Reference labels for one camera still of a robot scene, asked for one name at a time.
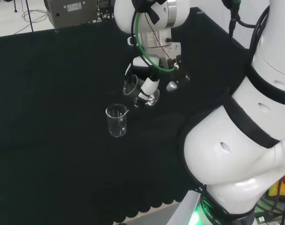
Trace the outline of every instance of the yellow component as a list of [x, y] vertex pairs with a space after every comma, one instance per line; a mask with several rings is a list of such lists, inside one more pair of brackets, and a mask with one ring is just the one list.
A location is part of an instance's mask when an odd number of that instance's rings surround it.
[[[274, 185], [272, 185], [272, 186], [269, 188], [268, 195], [269, 195], [270, 197], [272, 197], [272, 196], [276, 196], [277, 193], [278, 193], [278, 182], [276, 182]], [[284, 183], [284, 182], [282, 182], [281, 190], [280, 190], [279, 195], [285, 195], [285, 183]]]

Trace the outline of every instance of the black joint band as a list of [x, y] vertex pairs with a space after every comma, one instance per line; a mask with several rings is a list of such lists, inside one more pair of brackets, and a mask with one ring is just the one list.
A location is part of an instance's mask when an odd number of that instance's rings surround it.
[[285, 91], [280, 90], [265, 81], [256, 72], [256, 70], [251, 66], [250, 63], [247, 63], [246, 65], [246, 76], [252, 83], [252, 85], [263, 95], [272, 99], [273, 101], [285, 105]]
[[263, 131], [228, 93], [223, 97], [222, 104], [232, 122], [252, 141], [267, 149], [279, 143]]

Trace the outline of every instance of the black cloth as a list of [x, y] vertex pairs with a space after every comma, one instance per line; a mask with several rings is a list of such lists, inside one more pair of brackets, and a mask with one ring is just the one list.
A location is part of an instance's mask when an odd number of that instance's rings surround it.
[[[122, 94], [137, 52], [115, 23], [0, 37], [0, 225], [111, 225], [195, 188], [179, 128], [235, 90], [246, 62], [197, 11], [172, 29], [190, 85], [166, 93], [161, 74], [159, 102], [139, 111]], [[107, 130], [114, 103], [130, 109], [121, 138]]]

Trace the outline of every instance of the label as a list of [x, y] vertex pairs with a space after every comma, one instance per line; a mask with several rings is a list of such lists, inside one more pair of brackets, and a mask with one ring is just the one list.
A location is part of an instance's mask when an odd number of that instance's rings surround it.
[[67, 5], [67, 11], [68, 12], [79, 10], [79, 9], [82, 9], [81, 2]]

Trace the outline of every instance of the table leg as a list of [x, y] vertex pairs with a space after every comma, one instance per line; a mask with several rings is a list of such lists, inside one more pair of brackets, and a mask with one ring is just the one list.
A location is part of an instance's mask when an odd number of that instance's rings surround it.
[[32, 30], [32, 32], [33, 32], [33, 26], [32, 26], [32, 21], [31, 21], [29, 6], [28, 6], [28, 0], [26, 0], [26, 5], [27, 5], [27, 10], [28, 10], [28, 16], [29, 16], [29, 20], [30, 20], [31, 30]]
[[[13, 0], [14, 4], [15, 4], [15, 0]], [[15, 13], [17, 13], [17, 10], [16, 10], [16, 5], [15, 5]]]

